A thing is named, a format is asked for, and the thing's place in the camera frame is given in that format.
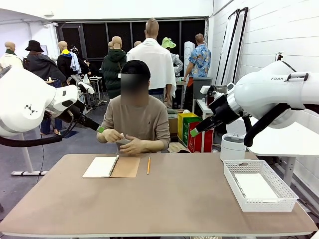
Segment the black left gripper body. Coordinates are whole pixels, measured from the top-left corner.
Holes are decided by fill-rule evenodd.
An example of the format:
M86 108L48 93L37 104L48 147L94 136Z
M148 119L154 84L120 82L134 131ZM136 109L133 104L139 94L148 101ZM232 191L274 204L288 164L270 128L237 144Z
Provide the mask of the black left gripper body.
M57 118L66 123L71 123L72 120L78 120L80 114L83 113L85 104L77 100L73 105L65 109Z

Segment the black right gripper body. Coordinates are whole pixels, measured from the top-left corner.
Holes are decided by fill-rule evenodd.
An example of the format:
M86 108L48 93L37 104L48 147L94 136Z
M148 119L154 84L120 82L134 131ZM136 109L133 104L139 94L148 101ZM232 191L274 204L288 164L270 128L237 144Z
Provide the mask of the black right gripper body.
M209 106L213 112L210 117L212 124L230 124L241 117L241 107L237 104L234 94L223 94Z

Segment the person's right hand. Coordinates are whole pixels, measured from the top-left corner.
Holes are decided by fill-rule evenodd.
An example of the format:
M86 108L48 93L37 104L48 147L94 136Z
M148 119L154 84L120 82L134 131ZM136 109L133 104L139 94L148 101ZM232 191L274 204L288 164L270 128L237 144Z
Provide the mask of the person's right hand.
M118 140L124 139L124 136L117 132L115 129L106 129L102 133L107 143L113 143Z

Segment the person's left hand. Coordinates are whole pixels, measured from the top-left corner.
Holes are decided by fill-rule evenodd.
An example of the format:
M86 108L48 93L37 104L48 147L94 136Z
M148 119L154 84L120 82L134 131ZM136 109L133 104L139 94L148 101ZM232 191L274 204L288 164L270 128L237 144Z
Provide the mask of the person's left hand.
M139 153L143 153L145 149L143 140L130 135L126 135L126 139L130 140L131 142L120 146L120 153L127 155L136 155Z

